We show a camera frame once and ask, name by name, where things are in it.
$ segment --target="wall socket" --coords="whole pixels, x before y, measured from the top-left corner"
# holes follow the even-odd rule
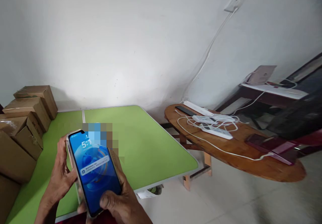
[[[236,9],[238,10],[241,7],[242,3],[242,0],[230,0],[224,10],[233,13]]]

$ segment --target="wrist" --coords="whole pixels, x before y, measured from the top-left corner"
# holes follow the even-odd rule
[[[57,198],[55,198],[55,196],[52,193],[49,193],[46,190],[43,197],[41,198],[40,206],[42,206],[44,209],[50,210],[54,205],[58,203],[59,200],[57,200]]]

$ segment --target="cardboard box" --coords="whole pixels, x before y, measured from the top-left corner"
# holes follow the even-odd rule
[[[15,140],[34,160],[43,151],[43,141],[28,117],[0,119],[0,130]]]
[[[50,118],[41,98],[21,98],[12,100],[3,110],[5,114],[16,112],[33,112],[43,132],[49,128]]]
[[[35,115],[32,112],[17,112],[17,113],[7,113],[0,114],[0,119],[13,118],[13,117],[28,117],[33,126],[35,127],[39,137],[43,136],[43,130],[41,129]]]
[[[40,97],[51,120],[57,116],[57,106],[50,86],[28,86],[23,87],[14,94],[15,98]]]
[[[20,190],[20,185],[0,175],[0,224],[4,224]]]
[[[2,130],[0,148],[0,173],[20,184],[27,183],[33,175],[36,160]]]

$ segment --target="wooden stand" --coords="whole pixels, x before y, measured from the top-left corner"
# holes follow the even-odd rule
[[[161,125],[161,126],[164,128],[172,127],[170,125],[166,125],[166,126]],[[179,135],[172,135],[172,137],[178,138],[180,140],[180,144],[187,150],[202,151],[197,145],[187,144],[187,139],[186,139],[185,135],[183,135],[182,133],[180,133]],[[185,175],[183,177],[183,185],[189,191],[190,191],[191,181],[193,179],[199,177],[203,173],[207,173],[209,176],[212,176],[211,156],[209,154],[207,154],[206,152],[204,152],[204,157],[205,157],[204,167],[201,170],[197,171],[196,173],[194,173],[192,175]]]

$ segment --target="power strip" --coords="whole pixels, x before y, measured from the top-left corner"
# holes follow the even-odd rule
[[[207,133],[210,133],[210,134],[213,134],[218,137],[225,138],[225,139],[232,139],[232,135],[227,130],[224,130],[221,128],[215,129],[215,127],[205,126],[204,124],[201,124],[201,125],[205,127],[205,128],[201,129],[204,132],[207,132]]]
[[[214,113],[209,112],[205,108],[199,107],[196,104],[193,104],[193,103],[191,103],[189,101],[184,101],[183,104],[186,105],[187,107],[197,111],[198,113],[204,115],[204,116],[213,116],[214,115]]]
[[[216,121],[220,121],[220,122],[234,122],[234,123],[239,122],[236,118],[230,117],[228,115],[223,115],[223,114],[214,114],[213,118]]]
[[[199,123],[218,124],[218,122],[211,120],[211,118],[209,117],[194,115],[192,116],[192,119],[196,120]]]

